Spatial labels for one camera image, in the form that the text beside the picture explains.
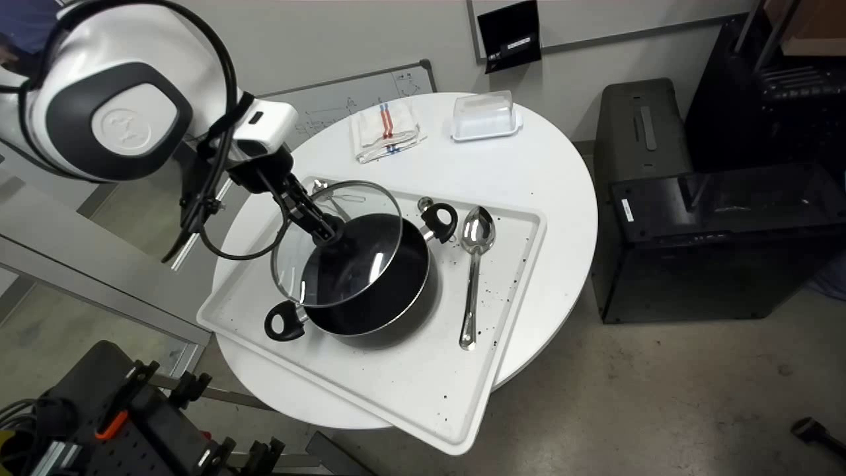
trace black pot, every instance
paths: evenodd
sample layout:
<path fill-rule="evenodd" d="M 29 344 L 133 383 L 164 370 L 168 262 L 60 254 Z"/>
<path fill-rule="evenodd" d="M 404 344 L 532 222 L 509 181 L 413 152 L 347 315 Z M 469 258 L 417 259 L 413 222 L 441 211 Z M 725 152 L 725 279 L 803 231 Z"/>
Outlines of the black pot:
<path fill-rule="evenodd" d="M 395 252 L 395 259 L 372 283 L 363 280 L 371 280 L 367 268 L 372 264 L 372 254 L 392 247 L 383 245 L 388 242 L 388 233 L 382 231 L 398 227 L 398 218 L 367 215 L 353 221 L 342 231 L 342 245 L 331 247 L 331 252 L 316 250 L 302 279 L 305 288 L 312 293 L 309 303 L 342 304 L 308 304 L 305 315 L 335 337 L 371 337 L 404 317 L 408 311 L 413 311 L 424 296 L 431 275 L 427 239 L 439 239 L 444 245 L 457 227 L 457 215 L 446 205 L 431 205 L 421 218 L 429 227 L 427 235 L 413 222 L 402 221 L 402 242 Z M 293 341 L 305 337 L 305 325 L 293 303 L 283 303 L 267 312 L 264 333 L 273 341 Z"/>

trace pot handle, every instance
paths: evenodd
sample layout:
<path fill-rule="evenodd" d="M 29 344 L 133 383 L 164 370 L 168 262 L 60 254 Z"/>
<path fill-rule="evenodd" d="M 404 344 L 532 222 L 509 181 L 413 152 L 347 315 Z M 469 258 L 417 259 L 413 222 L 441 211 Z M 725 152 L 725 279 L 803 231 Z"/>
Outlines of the pot handle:
<path fill-rule="evenodd" d="M 264 333 L 273 338 L 273 341 L 297 341 L 305 337 L 305 325 L 297 315 L 297 307 L 293 303 L 281 303 L 276 304 L 267 317 L 264 317 Z"/>
<path fill-rule="evenodd" d="M 457 211 L 449 205 L 433 205 L 429 198 L 421 202 L 421 221 L 427 222 L 429 233 L 433 239 L 439 239 L 441 245 L 446 245 L 456 235 L 457 227 Z"/>

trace white tray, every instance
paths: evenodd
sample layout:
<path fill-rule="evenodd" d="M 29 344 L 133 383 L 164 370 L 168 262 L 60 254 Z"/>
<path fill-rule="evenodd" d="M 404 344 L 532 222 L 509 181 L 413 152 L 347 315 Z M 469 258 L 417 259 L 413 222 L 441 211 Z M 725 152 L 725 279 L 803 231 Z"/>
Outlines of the white tray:
<path fill-rule="evenodd" d="M 392 193 L 402 206 L 402 218 L 421 226 L 421 197 Z M 446 205 L 457 209 L 460 221 L 476 206 Z M 497 222 L 497 245 L 481 259 L 478 338 L 474 350 L 457 348 L 472 268 L 472 258 L 457 247 L 460 233 L 449 245 L 429 245 L 436 275 L 431 312 L 417 323 L 415 317 L 400 320 L 400 329 L 388 329 L 383 337 L 339 338 L 308 323 L 305 338 L 269 341 L 264 337 L 264 315 L 283 296 L 269 280 L 267 258 L 232 268 L 201 307 L 198 320 L 287 373 L 308 379 L 441 452 L 464 455 L 476 442 L 546 239 L 539 215 L 497 206 L 489 206 L 489 211 Z"/>

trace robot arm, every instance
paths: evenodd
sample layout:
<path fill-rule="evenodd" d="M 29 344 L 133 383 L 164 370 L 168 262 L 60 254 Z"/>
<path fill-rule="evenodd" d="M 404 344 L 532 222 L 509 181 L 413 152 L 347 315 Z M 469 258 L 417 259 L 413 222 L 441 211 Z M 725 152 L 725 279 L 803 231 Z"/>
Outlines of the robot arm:
<path fill-rule="evenodd" d="M 223 46 L 190 18 L 164 3 L 63 10 L 68 32 L 50 38 L 35 91 L 2 95 L 6 141 L 86 181 L 157 172 L 177 145 L 197 145 L 240 95 Z M 2 77 L 6 88 L 25 85 L 10 71 Z M 297 114 L 253 104 L 244 120 L 235 136 L 267 152 L 283 145 Z"/>
<path fill-rule="evenodd" d="M 43 170 L 96 182 L 153 176 L 189 145 L 183 245 L 214 215 L 226 170 L 251 190 L 290 172 L 297 112 L 244 95 L 220 38 L 177 3 L 75 3 L 45 55 L 29 79 L 0 70 L 0 139 Z"/>

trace white wall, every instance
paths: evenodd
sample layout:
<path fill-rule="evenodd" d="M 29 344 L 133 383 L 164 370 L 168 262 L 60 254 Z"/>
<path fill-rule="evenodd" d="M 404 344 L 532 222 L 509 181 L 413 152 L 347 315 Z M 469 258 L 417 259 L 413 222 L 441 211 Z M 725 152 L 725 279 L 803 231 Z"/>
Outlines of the white wall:
<path fill-rule="evenodd" d="M 429 58 L 439 91 L 501 91 L 593 141 L 605 85 L 672 77 L 682 112 L 716 26 L 548 54 L 542 63 L 485 75 L 465 0 L 185 0 L 220 29 L 247 91 L 273 94 Z"/>

